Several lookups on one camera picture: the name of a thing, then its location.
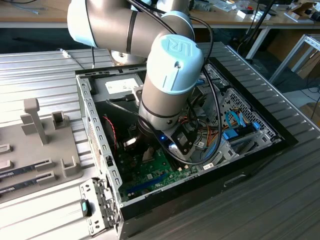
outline metal workbench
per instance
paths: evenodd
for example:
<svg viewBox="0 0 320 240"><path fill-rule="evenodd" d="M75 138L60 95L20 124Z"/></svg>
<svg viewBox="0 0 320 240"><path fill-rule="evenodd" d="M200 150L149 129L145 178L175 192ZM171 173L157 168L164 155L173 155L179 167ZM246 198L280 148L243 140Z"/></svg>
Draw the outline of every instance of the metal workbench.
<svg viewBox="0 0 320 240"><path fill-rule="evenodd" d="M199 44L204 53L208 44ZM90 50L70 53L90 68ZM112 65L106 50L95 53L96 67ZM319 239L320 131L260 74L222 43L216 57L298 139L256 176L133 237L134 240L292 240ZM69 115L84 176L0 204L1 239L90 239L82 218L78 184L95 176L81 122L74 70L60 52L0 55L0 126L19 122L22 99L37 97L39 115ZM116 239L115 231L95 239Z"/></svg>

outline white cable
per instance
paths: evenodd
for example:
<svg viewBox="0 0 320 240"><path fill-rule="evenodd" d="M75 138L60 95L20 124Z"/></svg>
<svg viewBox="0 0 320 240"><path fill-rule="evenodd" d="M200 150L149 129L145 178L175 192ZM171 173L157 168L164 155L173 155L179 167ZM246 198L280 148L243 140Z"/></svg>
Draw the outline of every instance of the white cable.
<svg viewBox="0 0 320 240"><path fill-rule="evenodd" d="M78 62L73 56L70 55L70 53L68 53L66 50L62 49L62 48L58 48L57 50L59 50L62 55L66 58L66 59L72 59L74 60L82 69L85 69L80 62Z"/></svg>

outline black wire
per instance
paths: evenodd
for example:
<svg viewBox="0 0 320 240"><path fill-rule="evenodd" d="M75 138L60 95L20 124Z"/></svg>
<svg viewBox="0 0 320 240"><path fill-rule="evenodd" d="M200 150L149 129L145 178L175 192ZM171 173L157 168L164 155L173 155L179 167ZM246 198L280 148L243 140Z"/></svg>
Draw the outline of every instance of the black wire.
<svg viewBox="0 0 320 240"><path fill-rule="evenodd" d="M274 4L275 2L276 2L276 0L271 0L271 1L269 2L269 4L267 5L265 11L263 12L263 14L262 14L262 16L260 17L259 21L258 21L257 24L255 25L252 34L250 34L249 39L247 40L247 43L245 44L246 46L247 46L248 44L250 45L251 40L252 40L252 39L254 38L254 36L258 33L259 28L260 28L262 22L263 22L264 19L266 18L269 10L271 9L271 7L273 6L273 4Z"/></svg>
<svg viewBox="0 0 320 240"><path fill-rule="evenodd" d="M204 66L205 64L207 64L207 62L210 58L211 52L212 52L212 48L214 47L214 31L212 30L210 25L208 23L206 23L205 21L203 21L197 17L194 17L194 16L189 16L189 18L195 22L203 24L208 29L209 34L210 34L210 48L209 48L208 55L204 59L204 63L203 63L203 66Z"/></svg>
<svg viewBox="0 0 320 240"><path fill-rule="evenodd" d="M218 96L217 96L217 93L216 93L216 90L215 90L215 86L210 81L210 76L209 76L206 68L203 67L202 70L203 70L203 74L205 75L205 77L206 77L206 79L207 79L207 81L209 83L210 89L211 89L212 94L213 94L214 103L215 103L215 109L216 109L216 117L217 117L217 121L218 121L218 133L217 133L218 139L216 141L216 144L215 144L215 142L212 143L212 144L215 144L215 147L214 147L214 150L211 152L211 154L204 159L205 162L206 162L207 160L211 159L219 149L219 146L220 146L220 143L221 143L221 138L222 138L222 120L221 120L221 111L220 111L219 100L218 100Z"/></svg>
<svg viewBox="0 0 320 240"><path fill-rule="evenodd" d="M317 101L317 100L315 100L314 98L312 98L312 97L310 97L308 94L306 94L304 91L302 91L302 90L300 90L304 95L306 95L308 98L310 98L311 100L313 100L313 101Z"/></svg>
<svg viewBox="0 0 320 240"><path fill-rule="evenodd" d="M136 2L138 2L139 4L141 4L142 6L144 6L145 8L153 11L153 12L157 12L159 14L165 14L166 12L165 11L162 11L160 9L157 9L157 8L154 8L148 4L146 4L145 2L141 1L141 0L135 0Z"/></svg>
<svg viewBox="0 0 320 240"><path fill-rule="evenodd" d="M95 60L95 48L92 46L91 47L91 53L92 53L92 68L95 68L96 65L96 60Z"/></svg>
<svg viewBox="0 0 320 240"><path fill-rule="evenodd" d="M246 37L249 36L249 33L250 33L250 31L251 31L251 28L252 28L252 26L254 25L254 22L255 22L255 19L256 19L256 16L257 16L257 12L258 12L258 10L259 10L260 0L258 0L257 3L258 3L258 4L257 4L257 6L256 6L255 14L254 14L253 20L252 20L252 22L251 22L251 25L250 25L250 27L249 27L249 29L248 29L248 32L246 33Z"/></svg>
<svg viewBox="0 0 320 240"><path fill-rule="evenodd" d="M208 157L205 157L204 159L202 159L201 157L201 161L199 162L188 162L188 161L185 161L184 159L181 159L180 157L174 155L168 148L167 146L165 146L165 144L160 140L160 138L157 136L157 130L145 119L143 118L142 116L140 116L138 113L136 112L133 112L133 111L130 111L130 110L127 110L125 109L124 107L122 106L119 106L109 100L106 100L106 103L115 107L115 108L118 108L126 113L129 113L129 114L132 114L132 115L135 115L137 116L139 119L141 119L141 121L151 129L152 133L154 134L155 138L158 140L159 144L161 145L161 147L165 150L165 152L171 156L172 158L174 158L175 160L183 163L183 164L187 164L187 165L201 165L201 164L204 164L206 163L208 160L210 160L215 154L216 152L218 151L219 149L219 146L220 146L220 143L221 143L221 138L222 138L222 120L221 120L221 114L220 114L220 106L219 106L219 101L218 101L218 96L217 96L217 93L216 93L216 90L215 90L215 87L213 85L213 83L210 81L210 77L209 77L209 74L207 72L207 70L203 67L203 74L205 75L208 83L209 83L209 86L210 86L210 89L212 91L212 94L213 94L213 98L215 100L215 108L216 108L216 115L217 115L217 121L218 121L218 139L215 142L213 142L212 144L214 146L214 150L211 152L211 154L208 156Z"/></svg>
<svg viewBox="0 0 320 240"><path fill-rule="evenodd" d="M313 112L312 112L312 115L311 115L311 118L310 118L311 120L312 120L312 118L313 118L314 115L315 115L315 112L316 112L317 105L318 105L319 101L320 101L320 96L319 96L318 100L316 101L316 103L315 103L315 105L314 105Z"/></svg>
<svg viewBox="0 0 320 240"><path fill-rule="evenodd" d="M140 116L138 113L136 112L133 112L133 111L130 111L130 110L127 110L125 109L124 107L122 106L119 106L111 101L108 101L106 100L105 101L107 104L117 108L117 109L120 109L126 113L129 113L129 114L132 114L132 115L135 115L137 116L148 128L150 128L150 130L152 131L152 133L154 134L155 138L158 140L159 144L161 145L161 147L164 149L164 151L169 155L171 156L172 158L174 158L175 160L183 163L183 164L187 164L187 165L192 165L192 166L195 166L195 165L201 165L201 164L204 164L207 160L201 160L199 162L189 162L189 161L185 161L184 159L181 159L180 157L174 155L168 148L167 146L160 140L160 138L157 136L157 130L142 116Z"/></svg>
<svg viewBox="0 0 320 240"><path fill-rule="evenodd" d="M203 96L202 93L200 93L198 96L195 97L195 99L192 101L191 103L191 107L189 106L189 110L188 110L188 113L187 113L187 118L188 118L188 121L189 123L191 122L191 110L194 109L194 106L196 105L197 101Z"/></svg>
<svg viewBox="0 0 320 240"><path fill-rule="evenodd" d="M189 111L192 113L193 117L194 117L194 120L195 120L195 129L198 130L199 128L199 121L198 121L198 118L197 118L197 114L194 110L194 107L191 105L189 99L186 100L186 104L188 104L189 106ZM192 123L192 120L191 120L191 117L190 115L188 114L187 115L187 118L188 118L188 122L191 124Z"/></svg>
<svg viewBox="0 0 320 240"><path fill-rule="evenodd" d="M159 24L161 24L165 29L167 29L171 34L177 34L168 24L166 24L160 17L154 15L152 12L148 10L148 8L144 7L142 4L137 2L136 0L126 0L131 5L135 6L136 9L140 9L145 14L149 15L151 18L156 20Z"/></svg>
<svg viewBox="0 0 320 240"><path fill-rule="evenodd" d="M140 4L140 6L136 6L134 5L136 8L139 8L141 9L141 7L145 7L146 9L149 9L151 11L154 11L154 12L157 12L157 13L160 13L160 14L165 14L166 12L165 11L162 11L160 9L157 9L157 8L154 8L152 6L149 6L148 4L144 3L143 1L141 0L127 0L129 3L131 3L132 5L134 5L132 2L135 2L136 4ZM151 16L152 18L156 18L156 21L158 22L158 20L161 20L161 18L155 16L154 14L152 14L151 12L149 12L148 10L146 9L141 9L143 12L145 12L146 14L148 14L149 16ZM210 25L208 23L206 23L205 21L197 18L197 17L194 17L194 16L189 16L189 18L195 22L198 22L198 23L201 23L203 24L208 30L209 30L209 34L210 34L210 48L209 48L209 52L208 52L208 55L206 56L205 60L204 60L204 63L203 65L205 65L207 63L207 61L209 60L210 58L210 55L211 55L211 52L212 52L212 48L214 47L214 31L212 30L212 28L210 27Z"/></svg>
<svg viewBox="0 0 320 240"><path fill-rule="evenodd" d="M12 1L12 0L0 0L0 1L6 2L6 3L12 3L12 4L30 4L30 3L33 3L33 2L38 1L38 0L31 0L31 1L25 1L25 2Z"/></svg>

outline white label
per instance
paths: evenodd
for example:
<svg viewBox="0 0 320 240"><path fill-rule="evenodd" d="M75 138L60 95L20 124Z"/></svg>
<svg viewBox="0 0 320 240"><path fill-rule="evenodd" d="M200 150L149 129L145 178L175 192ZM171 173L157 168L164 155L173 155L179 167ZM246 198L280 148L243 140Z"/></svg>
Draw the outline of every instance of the white label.
<svg viewBox="0 0 320 240"><path fill-rule="evenodd" d="M203 166L203 169L204 169L204 170L207 170L207 169L212 168L213 166L214 166L214 165L213 165L213 163L211 162L211 163L209 163L209 164L207 164L207 165Z"/></svg>
<svg viewBox="0 0 320 240"><path fill-rule="evenodd" d="M204 144L202 141L198 143L198 146L201 147L201 148L202 148L204 145L205 145L205 144Z"/></svg>
<svg viewBox="0 0 320 240"><path fill-rule="evenodd" d="M9 173L0 175L0 179L5 178L5 177L8 177L8 176L11 176L11 175L13 175L13 174L14 174L13 172L9 172Z"/></svg>
<svg viewBox="0 0 320 240"><path fill-rule="evenodd" d="M12 190L15 190L15 188L14 187L7 188L5 190L0 191L0 194L6 193L6 192L10 192Z"/></svg>
<svg viewBox="0 0 320 240"><path fill-rule="evenodd" d="M105 83L105 86L109 94L123 93L139 87L134 78L108 81Z"/></svg>

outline blue connector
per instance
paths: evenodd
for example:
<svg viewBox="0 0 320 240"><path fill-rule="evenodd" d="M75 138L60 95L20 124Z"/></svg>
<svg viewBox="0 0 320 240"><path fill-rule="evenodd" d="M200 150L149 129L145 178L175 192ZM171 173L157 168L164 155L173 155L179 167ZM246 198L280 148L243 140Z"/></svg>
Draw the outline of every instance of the blue connector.
<svg viewBox="0 0 320 240"><path fill-rule="evenodd" d="M253 124L252 124L253 126L254 126L254 128L256 129L256 130L259 130L260 129L260 124L259 123L257 123L256 121L255 122L253 122Z"/></svg>
<svg viewBox="0 0 320 240"><path fill-rule="evenodd" d="M222 133L222 136L225 140L229 140L238 137L238 133L234 129L228 129Z"/></svg>

